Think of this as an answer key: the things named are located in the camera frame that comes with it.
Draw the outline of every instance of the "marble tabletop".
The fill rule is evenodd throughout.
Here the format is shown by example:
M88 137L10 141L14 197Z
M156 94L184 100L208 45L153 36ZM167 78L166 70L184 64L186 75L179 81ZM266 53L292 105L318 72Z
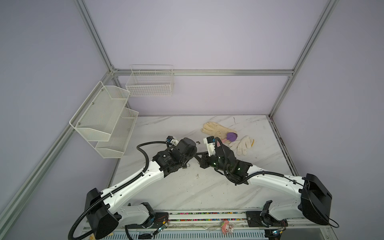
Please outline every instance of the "marble tabletop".
M290 175L290 169L265 115L237 116L162 116L138 117L125 155L121 158L113 179L119 183L145 165L144 156L136 146L150 141L164 141L167 136L177 139L188 137L197 143L198 152L206 151L203 138L208 137L200 131L203 124L217 122L237 131L238 138L249 135L255 140L246 156L235 156L263 169ZM142 147L149 159L163 144ZM235 186L213 168L200 168L195 158L189 161L190 167L179 169L166 178L153 183L129 201L132 205L148 202L155 210L197 210L197 209L245 209L262 208L273 199L288 199L274 190L241 184Z

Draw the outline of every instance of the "white wire basket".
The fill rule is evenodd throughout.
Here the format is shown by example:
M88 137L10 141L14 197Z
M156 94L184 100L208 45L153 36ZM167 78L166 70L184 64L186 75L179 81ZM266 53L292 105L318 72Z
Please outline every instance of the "white wire basket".
M102 82L96 85L97 88L100 90L87 109L78 118L80 107L71 118L70 125L103 158L121 158L139 113L125 107L129 91L116 86L104 86Z
M172 65L131 65L131 71L126 84L130 96L172 96Z

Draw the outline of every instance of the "aluminum frame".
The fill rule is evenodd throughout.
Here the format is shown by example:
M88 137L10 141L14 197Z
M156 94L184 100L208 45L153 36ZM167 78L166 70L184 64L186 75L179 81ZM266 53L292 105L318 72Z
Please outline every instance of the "aluminum frame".
M292 159L289 156L286 150L286 147L281 139L281 136L277 131L276 125L274 124L273 116L275 115L278 107L280 106L290 86L292 85L297 74L299 73L302 65L304 64L307 56L309 55L309 52L311 51L314 43L316 42L321 30L323 29L325 23L327 22L331 13L333 12L337 2L338 0L328 0L309 39L307 40L307 43L305 44L298 60L296 61L296 64L293 70L241 70L241 69L237 69L237 70L174 70L174 75L175 76L288 76L288 79L283 89L281 90L278 98L276 99L276 102L274 103L271 109L271 112L267 117L269 117L268 120L271 124L272 130L287 159L288 165L290 166L292 173L297 174L297 170L293 165ZM85 0L74 0L74 3L79 10L79 13L100 54L100 57L104 65L108 69L107 73L104 75L101 81L103 83L107 83L109 80L112 80L114 81L116 86L121 87L118 81L118 76L130 75L131 71L119 70L113 67L107 55L105 47L100 39L100 36L96 30L96 27L93 23L92 17L86 6ZM86 106L89 104L89 101L92 100L91 96L96 94L98 90L99 89L94 89L94 91L87 97L87 99L81 105L81 108L84 108L84 110L86 109ZM64 128L62 133L59 135L59 137L56 139L56 141L52 144L52 146L50 147L48 152L44 155L44 157L36 166L36 168L33 170L33 172L30 174L28 179L24 182L24 184L21 186L21 188L12 198L10 203L6 206L4 211L0 214L0 240L7 235L8 231L12 228L12 226L14 225L18 217L21 215L22 211L25 209L29 200L33 196L33 193L35 192L36 188L39 186L40 182L44 179L50 167L54 164L57 156L59 155L59 153L61 152L61 150L63 149L63 147L65 146L65 144L67 143L67 141L69 140L73 132L74 132L74 129L68 124ZM112 173L109 184L113 179L113 175L114 174ZM324 235L326 234L330 235L332 239L337 239L332 229L330 229L327 232L324 232Z

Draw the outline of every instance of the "glove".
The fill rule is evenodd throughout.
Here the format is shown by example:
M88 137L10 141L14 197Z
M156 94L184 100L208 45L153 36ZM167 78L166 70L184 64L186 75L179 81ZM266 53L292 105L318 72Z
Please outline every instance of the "glove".
M220 139L225 139L227 138L227 133L229 132L234 132L236 133L235 130L226 128L221 126L220 124L216 122L207 122L203 125L203 128L201 129L203 133L206 133L210 136L218 137Z
M229 146L233 152L235 152L235 149L237 149L237 155L240 156L240 155L246 155L247 148L251 148L254 142L255 141L252 138L250 138L249 136L245 136L241 140L231 142Z

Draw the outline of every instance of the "beige work glove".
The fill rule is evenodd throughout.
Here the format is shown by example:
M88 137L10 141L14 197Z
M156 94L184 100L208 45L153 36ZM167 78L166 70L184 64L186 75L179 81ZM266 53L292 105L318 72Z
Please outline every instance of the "beige work glove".
M249 136L243 137L241 140L233 141L229 144L230 149L235 152L237 149L237 155L246 155L247 148L251 148L253 146L254 140Z
M235 130L229 129L227 127L223 127L220 124L216 122L207 122L203 125L203 128L201 129L203 133L206 133L210 136L218 137L221 139L227 138L227 133L234 132Z

